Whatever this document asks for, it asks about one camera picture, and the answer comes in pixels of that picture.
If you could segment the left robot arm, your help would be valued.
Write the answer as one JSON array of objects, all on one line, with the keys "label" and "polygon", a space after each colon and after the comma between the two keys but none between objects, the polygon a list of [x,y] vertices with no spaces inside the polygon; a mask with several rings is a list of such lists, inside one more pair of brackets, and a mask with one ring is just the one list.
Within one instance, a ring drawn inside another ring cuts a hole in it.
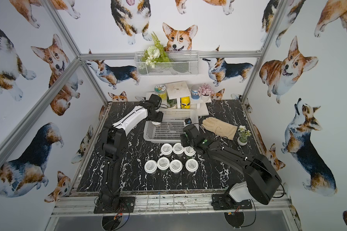
[{"label": "left robot arm", "polygon": [[121,205],[120,166],[127,153],[127,136],[143,120],[161,124],[163,120],[163,112],[159,111],[161,104],[162,99],[152,95],[149,100],[141,101],[126,116],[100,133],[99,143],[106,164],[98,199],[101,204],[113,211],[118,210]]}]

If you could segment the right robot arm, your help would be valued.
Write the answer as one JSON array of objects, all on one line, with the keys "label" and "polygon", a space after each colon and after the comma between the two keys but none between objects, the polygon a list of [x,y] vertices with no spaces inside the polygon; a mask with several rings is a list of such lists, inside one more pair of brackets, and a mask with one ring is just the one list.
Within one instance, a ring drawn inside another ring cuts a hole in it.
[{"label": "right robot arm", "polygon": [[227,197],[234,202],[253,199],[268,205],[282,185],[277,171],[265,156],[246,155],[224,146],[219,141],[205,137],[192,124],[185,126],[183,133],[180,139],[184,147],[190,146],[197,153],[220,161],[244,176],[243,182],[234,184],[227,191]]}]

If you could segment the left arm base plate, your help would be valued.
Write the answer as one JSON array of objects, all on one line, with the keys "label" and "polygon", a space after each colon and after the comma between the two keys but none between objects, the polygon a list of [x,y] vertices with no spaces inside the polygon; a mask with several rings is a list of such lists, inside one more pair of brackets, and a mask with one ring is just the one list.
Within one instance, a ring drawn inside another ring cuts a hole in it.
[{"label": "left arm base plate", "polygon": [[135,197],[115,197],[103,201],[97,198],[95,201],[94,214],[107,214],[107,213],[133,213],[136,203]]}]

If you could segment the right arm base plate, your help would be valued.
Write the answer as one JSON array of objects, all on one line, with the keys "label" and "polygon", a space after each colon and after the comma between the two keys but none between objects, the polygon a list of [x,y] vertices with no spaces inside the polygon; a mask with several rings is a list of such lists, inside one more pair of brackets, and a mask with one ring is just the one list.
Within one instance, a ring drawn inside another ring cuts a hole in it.
[{"label": "right arm base plate", "polygon": [[212,194],[211,198],[211,205],[215,211],[253,209],[253,204],[250,200],[236,202],[230,196],[225,194]]}]

